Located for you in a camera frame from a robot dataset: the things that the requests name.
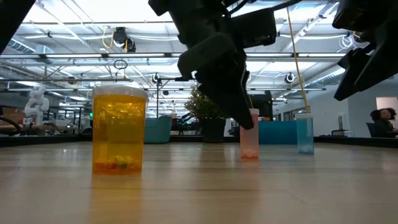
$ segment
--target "person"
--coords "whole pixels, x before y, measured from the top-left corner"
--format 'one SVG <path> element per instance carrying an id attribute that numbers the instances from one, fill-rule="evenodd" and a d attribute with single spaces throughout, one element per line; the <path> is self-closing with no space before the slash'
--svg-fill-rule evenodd
<path id="1" fill-rule="evenodd" d="M 398 130 L 392 127 L 392 124 L 389 120 L 395 119 L 396 115 L 396 111 L 392 108 L 384 108 L 381 110 L 372 111 L 371 117 L 374 121 L 374 137 L 395 138 L 398 134 Z"/>

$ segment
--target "chair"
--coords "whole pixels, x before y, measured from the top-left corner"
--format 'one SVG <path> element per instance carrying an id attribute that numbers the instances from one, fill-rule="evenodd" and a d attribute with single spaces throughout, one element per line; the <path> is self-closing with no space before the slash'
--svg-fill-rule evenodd
<path id="1" fill-rule="evenodd" d="M 374 133 L 374 124 L 373 123 L 366 123 L 369 129 L 369 133 L 371 134 L 372 138 L 376 138 L 376 135 Z"/>
<path id="2" fill-rule="evenodd" d="M 144 142 L 156 144 L 169 142 L 172 120 L 169 116 L 146 119 Z"/>

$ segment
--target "desk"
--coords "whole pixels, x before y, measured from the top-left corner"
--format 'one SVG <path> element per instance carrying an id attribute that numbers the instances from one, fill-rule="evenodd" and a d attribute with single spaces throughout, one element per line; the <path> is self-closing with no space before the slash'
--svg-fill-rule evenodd
<path id="1" fill-rule="evenodd" d="M 91 143 L 0 149 L 1 223 L 397 223 L 398 153 L 317 144 L 146 145 L 142 174 L 91 177 Z"/>

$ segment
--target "plastic container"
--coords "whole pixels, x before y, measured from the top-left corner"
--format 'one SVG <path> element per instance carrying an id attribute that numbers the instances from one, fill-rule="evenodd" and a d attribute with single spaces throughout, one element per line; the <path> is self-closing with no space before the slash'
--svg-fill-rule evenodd
<path id="1" fill-rule="evenodd" d="M 148 95 L 108 85 L 93 90 L 93 174 L 140 172 Z"/>
<path id="2" fill-rule="evenodd" d="M 295 118 L 297 123 L 298 153 L 313 155 L 313 116 L 312 114 L 296 114 Z"/>
<path id="3" fill-rule="evenodd" d="M 241 139 L 241 158 L 258 159 L 259 158 L 259 114 L 258 109 L 250 109 L 251 118 L 254 127 L 246 130 L 242 127 L 239 129 Z"/>

